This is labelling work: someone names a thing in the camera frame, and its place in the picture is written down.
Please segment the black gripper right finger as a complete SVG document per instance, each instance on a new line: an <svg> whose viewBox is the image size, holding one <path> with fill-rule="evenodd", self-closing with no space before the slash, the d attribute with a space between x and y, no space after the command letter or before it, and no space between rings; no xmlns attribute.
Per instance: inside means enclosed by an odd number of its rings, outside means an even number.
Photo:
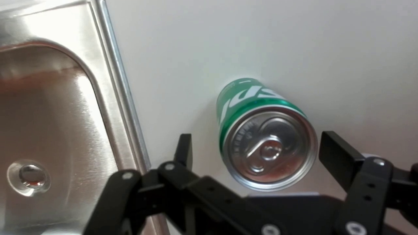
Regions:
<svg viewBox="0 0 418 235"><path fill-rule="evenodd" d="M387 209L418 227L418 165L409 171L382 157L365 157L333 131L320 137L319 159L347 192L333 225L336 235L400 235L386 225Z"/></svg>

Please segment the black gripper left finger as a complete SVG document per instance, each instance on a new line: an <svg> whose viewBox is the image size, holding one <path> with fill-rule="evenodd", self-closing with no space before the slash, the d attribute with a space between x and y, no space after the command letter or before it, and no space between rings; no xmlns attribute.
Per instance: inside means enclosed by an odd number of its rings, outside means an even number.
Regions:
<svg viewBox="0 0 418 235"><path fill-rule="evenodd" d="M140 235L148 217L166 210L170 183L164 176L177 170L188 170L191 163L192 135L183 133L173 161L145 174L138 170L114 172L83 235Z"/></svg>

